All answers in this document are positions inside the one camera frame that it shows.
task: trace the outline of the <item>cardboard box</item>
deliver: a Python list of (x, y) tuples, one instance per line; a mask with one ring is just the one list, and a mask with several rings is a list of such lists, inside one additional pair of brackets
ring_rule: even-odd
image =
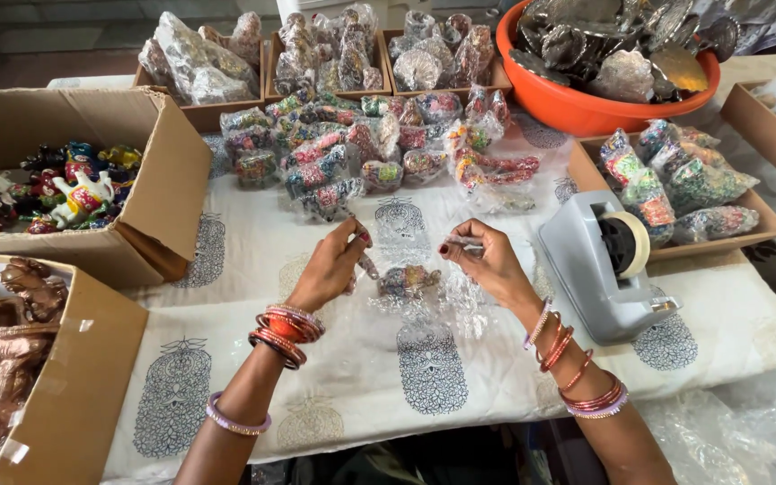
[[(382, 89), (375, 90), (375, 91), (346, 91), (346, 92), (339, 92), (335, 93), (339, 97), (343, 97), (344, 99), (352, 99), (355, 101), (360, 101), (361, 97), (363, 96), (376, 96), (376, 95), (382, 95), (382, 96), (390, 96), (392, 93), (391, 84), (389, 81), (389, 72), (388, 72), (388, 52), (384, 50), (384, 44), (382, 42), (379, 42), (379, 39), (382, 37), (382, 31), (377, 30), (376, 31), (376, 40), (373, 44), (373, 66), (378, 67), (382, 69)], [(280, 53), (284, 52), (284, 43), (283, 40), (280, 39), (280, 33), (279, 32), (273, 32), (272, 33), (272, 46), (268, 53), (268, 72), (265, 74), (265, 76), (268, 78), (267, 83), (265, 84), (265, 103), (267, 105), (271, 105), (272, 103), (277, 103), (281, 99), (283, 99), (286, 96), (281, 96), (278, 94), (277, 91), (274, 89), (274, 77), (275, 77), (275, 71), (277, 71), (277, 64), (278, 59), (280, 59)]]
[[(403, 29), (402, 28), (394, 28), (394, 29), (388, 29), (384, 30), (384, 34), (382, 35), (381, 41), (384, 44), (384, 50), (385, 50), (385, 60), (388, 62), (388, 75), (391, 76), (391, 87), (394, 91), (394, 96), (402, 96), (402, 97), (415, 97), (419, 94), (426, 93), (425, 91), (399, 91), (397, 89), (397, 82), (394, 80), (394, 64), (391, 60), (391, 57), (388, 55), (388, 43), (391, 42), (391, 39), (394, 37), (399, 37), (403, 35)], [(486, 86), (486, 90), (488, 93), (492, 93), (496, 91), (497, 89), (502, 90), (502, 93), (507, 97), (508, 93), (510, 93), (514, 89), (514, 85), (511, 84), (511, 80), (508, 79), (508, 74), (504, 72), (504, 66), (502, 66), (502, 59), (493, 56), (493, 60), (490, 61), (490, 72), (492, 72), (492, 76), (490, 77), (490, 85)], [(469, 88), (454, 88), (454, 89), (437, 89), (434, 90), (437, 92), (449, 92), (449, 93), (455, 93), (457, 96), (459, 96), (460, 100), (463, 101), (463, 105), (465, 105), (469, 101)]]
[(736, 83), (720, 110), (720, 116), (776, 167), (776, 115), (750, 91), (769, 82)]
[(40, 143), (143, 150), (122, 214), (104, 229), (0, 236), (0, 254), (79, 266), (111, 287), (177, 281), (193, 260), (211, 149), (172, 98), (130, 91), (0, 91), (0, 170), (19, 171)]
[[(259, 99), (253, 101), (239, 101), (237, 103), (220, 103), (218, 105), (181, 106), (181, 111), (187, 116), (187, 121), (197, 129), (199, 133), (214, 133), (221, 130), (221, 113), (235, 113), (236, 111), (249, 110), (251, 108), (265, 107), (265, 49), (260, 49), (260, 92)], [(150, 86), (154, 84), (152, 76), (145, 71), (142, 64), (137, 63), (136, 76), (132, 87)], [(159, 87), (164, 93), (167, 88)]]
[[(639, 133), (630, 134), (630, 142), (636, 144), (638, 137)], [(577, 138), (573, 141), (573, 149), (571, 150), (571, 158), (568, 160), (567, 171), (577, 184), (579, 192), (611, 190), (604, 176), (601, 175), (595, 166), (595, 161), (593, 161), (600, 160), (600, 148), (607, 138), (609, 137)], [(776, 214), (753, 189), (748, 189), (748, 192), (741, 195), (732, 204), (759, 212), (759, 225), (745, 234), (718, 241), (701, 242), (687, 246), (676, 246), (669, 242), (664, 248), (653, 249), (648, 257), (648, 261), (728, 251), (768, 241), (776, 237)]]
[[(10, 256), (0, 256), (0, 271)], [(61, 329), (0, 453), (0, 483), (97, 484), (140, 350), (148, 311), (87, 273), (70, 281)], [(0, 284), (0, 298), (13, 296)]]

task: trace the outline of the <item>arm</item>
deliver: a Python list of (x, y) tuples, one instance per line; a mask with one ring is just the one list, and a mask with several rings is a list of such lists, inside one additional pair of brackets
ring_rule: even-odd
[[(340, 295), (370, 242), (362, 229), (350, 218), (319, 241), (286, 304), (313, 313)], [(348, 242), (356, 232), (360, 234)], [(273, 348), (256, 344), (217, 400), (217, 410), (233, 423), (263, 424), (285, 362), (286, 358)], [(190, 444), (175, 483), (238, 483), (256, 438), (231, 432), (206, 419)]]
[[(520, 267), (508, 237), (477, 219), (457, 226), (452, 234), (479, 237), (484, 254), (476, 257), (458, 244), (446, 243), (439, 248), (442, 257), (456, 262), (478, 281), (501, 306), (516, 315), (531, 335), (543, 311), (543, 302)], [(534, 343), (542, 356), (558, 337), (557, 325), (557, 318), (551, 314)], [(550, 370), (559, 388), (565, 388), (573, 380), (585, 361), (586, 353), (572, 339)], [(594, 362), (589, 362), (585, 373), (565, 392), (565, 396), (576, 401), (593, 400), (611, 387), (609, 375)], [(669, 462), (631, 403), (609, 418), (577, 418), (577, 423), (604, 464), (609, 480), (615, 485), (676, 484)]]

